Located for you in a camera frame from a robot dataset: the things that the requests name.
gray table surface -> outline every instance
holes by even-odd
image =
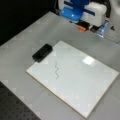
[[[26,74],[32,55],[45,43],[65,41],[120,71],[120,46],[97,35],[82,33],[51,12],[0,47],[0,81],[42,120],[84,120],[78,113]],[[120,76],[88,120],[120,119]]]

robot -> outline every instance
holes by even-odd
[[[109,2],[111,12],[104,37],[118,43],[120,42],[120,0],[109,0]],[[82,20],[97,27],[105,23],[106,12],[108,11],[108,8],[102,2],[97,3],[95,0],[59,0],[59,9],[61,10],[61,16],[75,23]]]

